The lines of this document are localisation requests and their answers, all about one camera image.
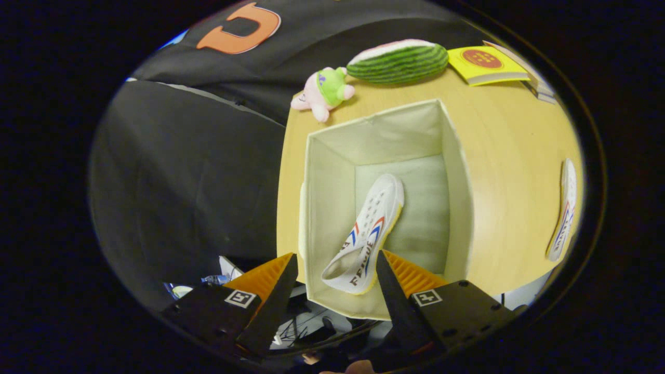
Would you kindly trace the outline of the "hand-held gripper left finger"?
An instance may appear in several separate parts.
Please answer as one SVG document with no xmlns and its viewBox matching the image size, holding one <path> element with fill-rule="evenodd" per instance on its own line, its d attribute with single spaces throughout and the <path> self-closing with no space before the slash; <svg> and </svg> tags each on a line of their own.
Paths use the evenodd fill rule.
<svg viewBox="0 0 665 374">
<path fill-rule="evenodd" d="M 206 282 L 164 308 L 162 317 L 226 357 L 263 358 L 281 325 L 298 276 L 287 253 L 223 285 Z"/>
</svg>

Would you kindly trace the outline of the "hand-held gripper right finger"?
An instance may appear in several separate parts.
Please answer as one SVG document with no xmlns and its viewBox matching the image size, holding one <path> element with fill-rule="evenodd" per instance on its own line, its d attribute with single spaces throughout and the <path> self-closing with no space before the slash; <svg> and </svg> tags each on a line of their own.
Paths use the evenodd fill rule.
<svg viewBox="0 0 665 374">
<path fill-rule="evenodd" d="M 390 251 L 376 276 L 397 338 L 408 355 L 451 356 L 487 339 L 525 310 L 509 309 L 472 282 L 447 282 Z"/>
</svg>

